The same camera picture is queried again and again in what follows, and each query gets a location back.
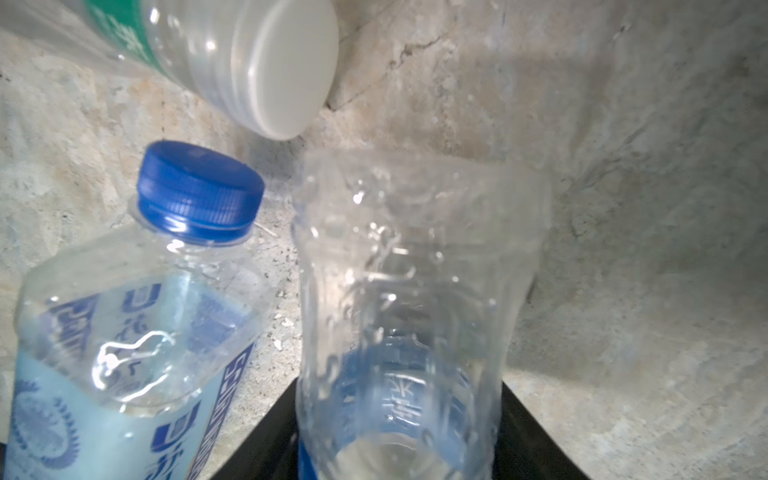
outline clear plastic bottle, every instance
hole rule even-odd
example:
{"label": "clear plastic bottle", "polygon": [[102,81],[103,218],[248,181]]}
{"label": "clear plastic bottle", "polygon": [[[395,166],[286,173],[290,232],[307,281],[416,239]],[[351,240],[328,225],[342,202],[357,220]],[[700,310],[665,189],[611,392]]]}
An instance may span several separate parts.
{"label": "clear plastic bottle", "polygon": [[547,185],[454,157],[307,157],[293,224],[304,480],[490,479]]}
{"label": "clear plastic bottle", "polygon": [[339,48],[330,0],[0,0],[0,25],[117,73],[137,59],[274,140],[317,115]]}
{"label": "clear plastic bottle", "polygon": [[264,184],[205,148],[148,149],[136,222],[31,271],[5,480],[194,480],[273,289],[243,246]]}

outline light blue label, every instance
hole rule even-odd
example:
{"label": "light blue label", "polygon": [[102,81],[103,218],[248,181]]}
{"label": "light blue label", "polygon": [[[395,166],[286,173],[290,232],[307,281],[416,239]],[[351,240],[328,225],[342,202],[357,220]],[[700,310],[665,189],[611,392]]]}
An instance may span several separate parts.
{"label": "light blue label", "polygon": [[[69,359],[81,360],[90,372],[91,337],[114,339],[113,352],[119,355],[120,345],[145,337],[159,317],[172,319],[168,315],[181,287],[166,279],[111,290],[55,306],[38,325]],[[229,338],[245,317],[216,293],[201,290],[194,298],[192,318],[176,320],[188,321],[187,351],[204,354]],[[111,326],[95,321],[107,315],[113,319]],[[34,352],[20,349],[3,479],[195,480],[210,456],[252,348],[226,365],[184,407],[153,417],[100,404],[67,378],[66,362],[53,369]],[[105,388],[113,396],[130,395],[157,375],[152,367],[151,359],[126,362],[111,372]]]}

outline bottle with white cap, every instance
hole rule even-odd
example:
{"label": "bottle with white cap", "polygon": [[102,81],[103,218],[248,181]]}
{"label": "bottle with white cap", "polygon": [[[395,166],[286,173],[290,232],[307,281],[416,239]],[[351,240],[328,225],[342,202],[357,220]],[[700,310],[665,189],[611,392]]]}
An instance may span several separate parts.
{"label": "bottle with white cap", "polygon": [[0,0],[0,26],[114,73],[138,60],[274,140],[317,115],[339,49],[330,0]]}
{"label": "bottle with white cap", "polygon": [[246,165],[152,144],[135,222],[31,271],[5,480],[195,480],[273,288],[245,248],[264,192]]}

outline white bottle cap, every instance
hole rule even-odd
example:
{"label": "white bottle cap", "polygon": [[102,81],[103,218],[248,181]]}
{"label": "white bottle cap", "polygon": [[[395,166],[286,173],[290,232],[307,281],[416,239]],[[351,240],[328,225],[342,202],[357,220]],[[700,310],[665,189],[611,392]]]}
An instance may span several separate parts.
{"label": "white bottle cap", "polygon": [[266,3],[272,6],[258,27],[247,72],[247,116],[257,133],[287,140],[306,129],[326,101],[339,56],[339,26],[330,0]]}

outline stone surface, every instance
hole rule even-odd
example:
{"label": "stone surface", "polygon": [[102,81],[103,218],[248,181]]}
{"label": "stone surface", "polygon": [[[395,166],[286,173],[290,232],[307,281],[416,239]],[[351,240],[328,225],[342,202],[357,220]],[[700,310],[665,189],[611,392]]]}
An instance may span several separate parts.
{"label": "stone surface", "polygon": [[298,368],[296,158],[398,148],[551,172],[554,226],[505,380],[586,473],[768,478],[768,3],[336,5],[336,83],[284,144],[157,76],[96,74],[0,32],[0,419],[23,274],[128,221],[147,143],[194,141],[266,177],[259,222],[277,237],[251,247],[294,322],[263,334],[212,472]]}

